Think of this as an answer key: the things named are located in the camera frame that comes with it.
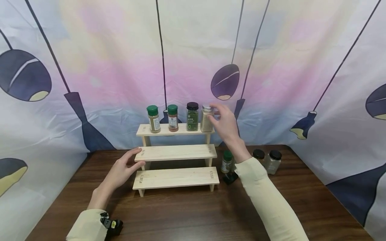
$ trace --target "plastic spice bottle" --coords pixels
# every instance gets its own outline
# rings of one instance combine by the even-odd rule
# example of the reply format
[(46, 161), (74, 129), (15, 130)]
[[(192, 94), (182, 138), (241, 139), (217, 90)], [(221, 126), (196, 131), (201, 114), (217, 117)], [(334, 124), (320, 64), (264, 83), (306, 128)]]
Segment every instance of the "plastic spice bottle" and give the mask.
[(233, 155), (229, 150), (224, 151), (222, 156), (221, 172), (228, 173), (233, 163)]
[(268, 174), (275, 175), (281, 163), (281, 153), (277, 150), (272, 150), (268, 156), (265, 157), (264, 167)]
[(197, 131), (198, 130), (198, 104), (196, 102), (189, 102), (186, 105), (187, 109), (187, 131)]
[(168, 117), (169, 117), (169, 131), (178, 131), (178, 106), (175, 104), (168, 105)]
[(146, 110), (150, 120), (151, 133), (159, 133), (161, 131), (161, 126), (159, 125), (158, 119), (158, 107), (156, 105), (149, 105)]
[(263, 150), (255, 149), (252, 153), (252, 156), (256, 158), (264, 166), (264, 157), (265, 153)]
[(214, 115), (213, 108), (208, 104), (202, 106), (202, 115), (200, 121), (200, 129), (202, 132), (211, 132), (213, 130), (212, 122), (209, 120), (209, 116)]

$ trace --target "wooden spice rack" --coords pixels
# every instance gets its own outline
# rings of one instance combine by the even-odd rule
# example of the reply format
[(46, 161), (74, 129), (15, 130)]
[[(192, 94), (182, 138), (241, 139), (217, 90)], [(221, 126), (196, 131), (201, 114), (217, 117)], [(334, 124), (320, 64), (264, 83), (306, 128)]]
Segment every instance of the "wooden spice rack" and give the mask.
[[(168, 125), (160, 124), (159, 133), (152, 133), (150, 124), (139, 125), (137, 136), (142, 137), (143, 147), (134, 161), (146, 161), (146, 165), (142, 167), (142, 171), (137, 171), (133, 190), (138, 190), (139, 195), (143, 197), (146, 189), (209, 185), (210, 191), (213, 192), (214, 185), (220, 183), (217, 170), (212, 167), (212, 159), (217, 157), (217, 153), (215, 146), (210, 144), (210, 135), (215, 131), (202, 132), (200, 129), (187, 131), (186, 123), (180, 123), (178, 124), (179, 130), (171, 132)], [(174, 135), (205, 135), (205, 144), (151, 146), (150, 137)], [(151, 162), (191, 159), (205, 159), (206, 167), (149, 170)]]

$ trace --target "dark wood tabletop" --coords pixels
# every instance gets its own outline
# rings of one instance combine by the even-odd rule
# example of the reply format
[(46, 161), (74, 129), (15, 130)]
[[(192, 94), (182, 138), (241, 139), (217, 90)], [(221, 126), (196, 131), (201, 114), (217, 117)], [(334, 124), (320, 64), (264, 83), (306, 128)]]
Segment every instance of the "dark wood tabletop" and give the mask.
[[(282, 163), (272, 182), (299, 217), (310, 240), (372, 240), (360, 224), (287, 146), (253, 146), (279, 150)], [(27, 240), (64, 240), (80, 212), (124, 150), (93, 153), (65, 186)], [(118, 189), (107, 207), (111, 218), (124, 222), (112, 240), (269, 240), (264, 225), (240, 180), (230, 186), (220, 172), (222, 150), (213, 160), (220, 184), (146, 190), (131, 189), (135, 174)], [(204, 160), (153, 162), (151, 169), (204, 167)]]

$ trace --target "wrist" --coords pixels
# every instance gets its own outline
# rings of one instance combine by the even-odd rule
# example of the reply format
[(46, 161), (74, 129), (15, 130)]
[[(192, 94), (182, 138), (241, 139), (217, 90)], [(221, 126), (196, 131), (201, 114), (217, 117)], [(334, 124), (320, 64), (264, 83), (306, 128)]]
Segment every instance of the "wrist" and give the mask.
[(107, 203), (113, 194), (113, 189), (106, 188), (103, 185), (99, 185), (94, 191), (91, 196), (90, 203), (87, 207), (87, 209), (102, 209), (105, 210)]
[(245, 142), (240, 137), (232, 138), (225, 143), (229, 150), (232, 152), (236, 163), (241, 163), (252, 157), (248, 152), (247, 147), (245, 146)]

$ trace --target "silver lid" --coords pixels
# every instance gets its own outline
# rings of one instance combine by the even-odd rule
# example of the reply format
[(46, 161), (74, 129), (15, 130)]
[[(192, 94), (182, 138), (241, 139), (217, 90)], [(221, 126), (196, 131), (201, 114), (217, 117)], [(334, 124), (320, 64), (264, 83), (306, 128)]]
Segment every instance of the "silver lid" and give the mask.
[(202, 110), (203, 111), (212, 111), (213, 108), (210, 107), (208, 104), (204, 104), (204, 105), (202, 105)]

